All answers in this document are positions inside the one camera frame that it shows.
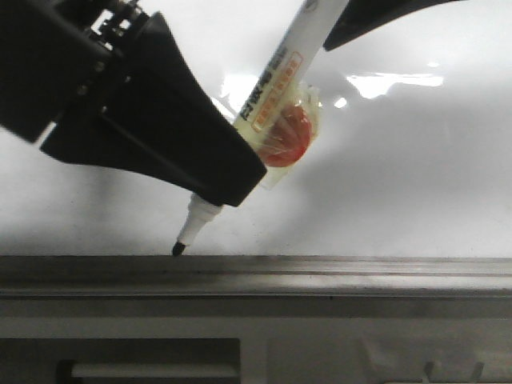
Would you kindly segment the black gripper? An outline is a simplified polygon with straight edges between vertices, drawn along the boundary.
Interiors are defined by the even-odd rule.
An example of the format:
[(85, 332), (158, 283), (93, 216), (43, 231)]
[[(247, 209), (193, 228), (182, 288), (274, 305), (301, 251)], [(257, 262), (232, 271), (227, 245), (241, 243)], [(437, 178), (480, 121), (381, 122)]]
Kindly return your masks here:
[(136, 1), (3, 1), (1, 125), (36, 142), (148, 18)]

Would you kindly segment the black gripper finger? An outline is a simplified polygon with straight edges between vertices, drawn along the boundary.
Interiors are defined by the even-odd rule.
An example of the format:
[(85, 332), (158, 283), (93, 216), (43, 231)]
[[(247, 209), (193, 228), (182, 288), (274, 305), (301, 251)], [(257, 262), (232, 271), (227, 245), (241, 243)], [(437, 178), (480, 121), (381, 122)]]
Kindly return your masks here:
[(405, 15), (451, 0), (352, 0), (329, 32), (322, 47), (332, 51)]
[(157, 178), (216, 206), (239, 206), (266, 174), (192, 75), (160, 13), (139, 17), (42, 151)]

